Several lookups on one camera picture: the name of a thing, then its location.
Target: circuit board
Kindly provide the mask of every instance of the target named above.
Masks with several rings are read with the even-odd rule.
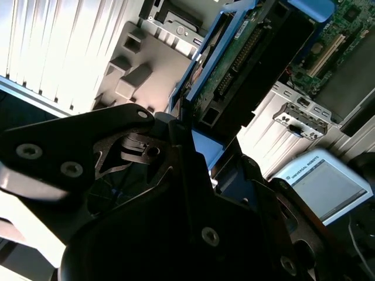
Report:
[[[336,12],[316,27],[289,67],[292,87],[311,97],[319,94],[339,66],[375,24],[374,0],[335,0]]]
[[[232,42],[229,44],[225,54],[220,59],[219,63],[207,80],[207,83],[202,88],[202,91],[195,102],[195,113],[197,113],[197,111],[202,108],[202,104],[208,102],[211,95],[218,94],[218,91],[226,91],[226,88],[229,86],[229,84],[231,83],[231,79],[233,78],[231,77],[229,69],[236,69],[236,67],[240,67],[242,61],[240,61],[241,56],[239,56],[238,54],[241,54],[241,51],[247,51],[246,48],[244,48],[246,44],[249,45],[248,51],[251,50],[251,45],[249,44],[248,40],[250,35],[256,34],[254,33],[254,30],[258,25],[258,17],[261,16],[262,11],[262,7],[257,7],[255,10],[251,11],[250,14],[243,20],[239,30],[234,37],[234,40],[232,40]]]

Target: white panel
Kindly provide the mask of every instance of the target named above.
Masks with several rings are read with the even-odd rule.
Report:
[[[111,59],[122,29],[128,21],[137,23],[142,5],[143,1],[139,0],[114,1],[112,13],[105,29],[97,59],[93,60],[91,64],[92,73],[87,77],[87,84],[90,86],[90,91],[86,93],[86,97],[79,94],[80,99],[74,99],[74,109],[77,108],[79,112],[91,110],[100,82],[103,79],[107,64]]]
[[[13,0],[0,1],[0,75],[6,76],[11,45]]]
[[[34,14],[35,14],[35,0],[25,0],[27,3],[26,6],[26,14],[25,14],[25,27],[23,30],[23,39],[22,39],[22,47],[21,52],[19,54],[19,61],[18,61],[18,70],[16,74],[16,82],[22,85],[25,81],[25,74],[28,67],[31,67],[28,62],[28,55],[29,55],[29,46],[30,46],[30,38],[31,32],[34,23]]]
[[[28,0],[15,1],[12,22],[12,40],[9,52],[9,77],[12,81],[17,81],[17,75],[20,70],[21,51],[23,35],[25,32],[26,15],[28,11]]]
[[[352,138],[331,127],[326,136],[311,142],[292,135],[273,121],[272,116],[285,103],[270,92],[255,111],[253,121],[237,135],[243,153],[259,164],[264,177],[271,177],[293,158],[315,147],[327,148],[344,162],[363,152],[375,151],[375,117]]]
[[[70,108],[89,111],[122,28],[138,22],[142,5],[143,0],[1,0],[0,75],[23,85],[24,96],[27,89],[40,94],[32,98],[41,107],[47,98],[67,115]]]
[[[85,76],[90,72],[85,67],[85,56],[99,5],[100,0],[80,0],[63,69],[61,75],[58,76],[60,82],[56,97],[59,104],[65,108],[70,107],[73,97],[79,94],[75,89],[81,88],[80,83],[86,80]]]
[[[56,8],[57,0],[39,0],[37,5],[25,77],[26,87],[36,93],[42,82]]]
[[[78,16],[79,0],[64,0],[57,4],[57,15],[50,38],[46,64],[40,86],[43,95],[54,100],[58,82],[62,74],[65,55],[74,28],[75,17]]]

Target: display screen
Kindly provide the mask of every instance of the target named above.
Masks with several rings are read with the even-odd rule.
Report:
[[[367,192],[324,160],[292,187],[321,221]]]

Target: universal robots logo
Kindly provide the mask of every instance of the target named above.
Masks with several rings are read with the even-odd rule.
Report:
[[[290,179],[294,179],[296,176],[298,176],[299,174],[301,174],[304,170],[306,170],[311,164],[314,164],[315,161],[317,161],[319,159],[319,156],[311,159],[311,161],[309,161],[306,166],[304,166],[301,170],[299,170],[298,172],[296,172],[293,176],[287,176],[285,179],[286,180],[290,180]]]

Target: black cable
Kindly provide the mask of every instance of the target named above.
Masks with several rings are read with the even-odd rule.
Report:
[[[363,262],[363,265],[364,267],[367,269],[368,273],[370,274],[372,280],[375,280],[375,274],[374,272],[370,269],[369,265],[367,264],[367,261],[365,260],[364,256],[362,255],[361,251],[359,250],[358,246],[357,246],[357,243],[356,243],[356,240],[354,238],[354,235],[353,235],[353,231],[352,231],[352,216],[349,214],[349,225],[348,225],[348,229],[349,229],[349,234],[350,234],[350,237],[352,239],[352,242],[353,242],[353,246],[356,250],[356,252],[358,253],[360,259],[362,260]]]

